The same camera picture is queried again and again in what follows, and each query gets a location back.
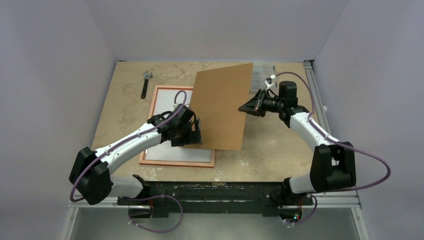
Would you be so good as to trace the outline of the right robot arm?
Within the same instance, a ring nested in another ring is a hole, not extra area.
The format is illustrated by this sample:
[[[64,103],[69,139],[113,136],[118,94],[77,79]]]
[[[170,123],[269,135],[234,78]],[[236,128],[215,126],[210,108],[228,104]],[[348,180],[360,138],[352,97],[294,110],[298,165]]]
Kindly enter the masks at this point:
[[[260,89],[238,111],[256,117],[264,117],[267,112],[277,113],[279,119],[297,133],[313,152],[309,173],[286,178],[275,200],[292,204],[309,193],[337,191],[356,185],[352,145],[349,142],[337,145],[338,140],[317,125],[310,112],[298,104],[295,82],[280,82],[277,96],[270,96],[266,90]]]

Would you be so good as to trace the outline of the sunset landscape photo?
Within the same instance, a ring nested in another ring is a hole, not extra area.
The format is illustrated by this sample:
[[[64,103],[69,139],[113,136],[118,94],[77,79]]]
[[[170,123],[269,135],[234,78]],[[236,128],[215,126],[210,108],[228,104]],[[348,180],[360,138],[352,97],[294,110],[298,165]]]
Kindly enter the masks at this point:
[[[178,91],[187,93],[185,104],[190,104],[192,87],[184,86],[156,86],[150,106],[149,117],[172,111],[175,108],[174,98]],[[166,141],[142,152],[139,157],[141,165],[164,165],[181,167],[213,168],[215,166],[215,151],[210,149],[192,149],[180,146],[171,146]]]

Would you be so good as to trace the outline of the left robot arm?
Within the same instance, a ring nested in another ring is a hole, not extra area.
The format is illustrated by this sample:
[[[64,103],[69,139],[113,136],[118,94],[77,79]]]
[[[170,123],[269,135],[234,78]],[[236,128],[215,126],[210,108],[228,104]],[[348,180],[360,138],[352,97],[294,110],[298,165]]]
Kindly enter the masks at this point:
[[[124,163],[152,147],[169,141],[172,147],[200,144],[200,119],[193,110],[178,104],[173,111],[153,115],[133,133],[115,143],[92,150],[81,149],[76,156],[69,181],[70,201],[85,200],[96,205],[107,197],[130,198],[138,205],[149,199],[147,183],[140,176],[116,177],[112,174]]]

